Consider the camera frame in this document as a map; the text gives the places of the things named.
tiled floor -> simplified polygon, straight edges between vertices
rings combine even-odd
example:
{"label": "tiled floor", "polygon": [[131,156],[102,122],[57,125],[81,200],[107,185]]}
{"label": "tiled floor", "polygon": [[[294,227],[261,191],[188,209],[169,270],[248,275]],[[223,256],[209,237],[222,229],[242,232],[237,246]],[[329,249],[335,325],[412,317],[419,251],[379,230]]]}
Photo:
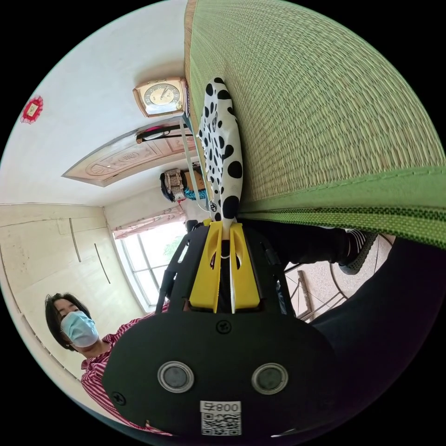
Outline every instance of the tiled floor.
{"label": "tiled floor", "polygon": [[[385,236],[390,243],[395,240],[394,236]],[[356,290],[377,271],[391,249],[391,245],[384,237],[378,236],[373,244],[361,271],[354,276],[346,275],[341,272],[339,267],[332,265],[333,275],[337,281],[339,288],[345,296],[350,297]],[[291,302],[297,315],[301,315],[307,310],[303,290],[301,286],[297,286],[299,279],[297,271],[303,272],[305,283],[307,284],[308,294],[312,302],[313,310],[316,310],[314,316],[317,317],[327,311],[329,308],[341,305],[345,299],[339,293],[331,272],[328,262],[319,262],[314,264],[306,264],[300,266],[287,273],[287,282],[289,293],[292,296]]]}

black strap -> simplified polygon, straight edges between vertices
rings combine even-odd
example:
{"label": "black strap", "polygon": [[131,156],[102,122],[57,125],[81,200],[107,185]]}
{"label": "black strap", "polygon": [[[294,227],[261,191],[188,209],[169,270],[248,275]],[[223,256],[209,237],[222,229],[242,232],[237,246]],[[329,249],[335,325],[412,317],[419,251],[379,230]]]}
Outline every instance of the black strap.
{"label": "black strap", "polygon": [[[184,124],[184,127],[189,130],[188,126],[186,124]],[[178,138],[178,135],[162,135],[162,136],[158,136],[157,138],[150,138],[150,136],[152,135],[157,135],[159,133],[166,133],[166,132],[171,132],[174,130],[180,130],[180,126],[179,125],[171,125],[169,127],[162,127],[162,128],[158,128],[158,129],[153,129],[153,130],[148,130],[148,131],[144,131],[141,132],[140,134],[136,135],[136,139],[142,139],[143,141],[154,141],[155,139],[164,139],[164,138]]]}

red striped shirt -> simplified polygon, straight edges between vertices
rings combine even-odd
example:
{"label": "red striped shirt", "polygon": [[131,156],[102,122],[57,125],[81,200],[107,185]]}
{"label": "red striped shirt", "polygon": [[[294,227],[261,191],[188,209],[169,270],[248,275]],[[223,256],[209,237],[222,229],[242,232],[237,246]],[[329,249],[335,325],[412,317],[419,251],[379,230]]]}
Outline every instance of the red striped shirt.
{"label": "red striped shirt", "polygon": [[[168,304],[163,306],[163,312],[167,311]],[[127,324],[121,325],[116,334],[108,334],[106,337],[102,338],[104,342],[110,344],[110,350],[108,352],[102,353],[95,358],[89,358],[82,361],[81,368],[85,370],[84,374],[81,378],[82,386],[85,391],[93,398],[103,409],[105,409],[108,413],[113,415],[118,420],[127,424],[128,426],[134,427],[135,429],[148,431],[152,433],[158,433],[161,435],[171,435],[170,433],[166,433],[155,429],[149,425],[146,427],[137,426],[136,424],[131,423],[130,421],[123,418],[119,412],[115,409],[113,403],[110,401],[110,398],[105,393],[105,390],[102,386],[102,377],[104,375],[105,366],[107,365],[108,358],[110,357],[110,352],[112,348],[115,346],[118,339],[133,325],[137,324],[140,320],[146,319],[148,317],[153,316],[155,313],[150,313],[144,317],[133,319]]]}

yellow plastic part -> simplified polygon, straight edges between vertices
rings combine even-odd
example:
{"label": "yellow plastic part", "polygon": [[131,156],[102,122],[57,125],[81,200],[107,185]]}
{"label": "yellow plastic part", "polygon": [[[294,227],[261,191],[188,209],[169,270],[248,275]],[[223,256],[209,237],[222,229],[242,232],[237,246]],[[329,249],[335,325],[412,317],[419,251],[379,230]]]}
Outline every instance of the yellow plastic part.
{"label": "yellow plastic part", "polygon": [[[189,301],[195,308],[212,309],[216,313],[220,287],[223,224],[222,222],[210,222],[207,225],[206,220],[203,223],[209,226],[209,232]],[[215,261],[214,268],[212,268],[210,262],[214,254]]]}
{"label": "yellow plastic part", "polygon": [[[239,269],[236,257],[240,261]],[[233,223],[230,228],[230,268],[232,313],[240,309],[258,307],[259,292],[241,223]]]}

tree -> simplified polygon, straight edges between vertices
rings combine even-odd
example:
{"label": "tree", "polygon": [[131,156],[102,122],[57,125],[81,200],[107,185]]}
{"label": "tree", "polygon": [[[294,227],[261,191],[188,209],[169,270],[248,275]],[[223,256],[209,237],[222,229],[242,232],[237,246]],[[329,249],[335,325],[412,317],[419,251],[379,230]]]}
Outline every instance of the tree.
{"label": "tree", "polygon": [[164,256],[166,259],[168,259],[169,261],[171,260],[182,239],[183,236],[176,236],[168,245],[166,245],[166,247],[164,248]]}

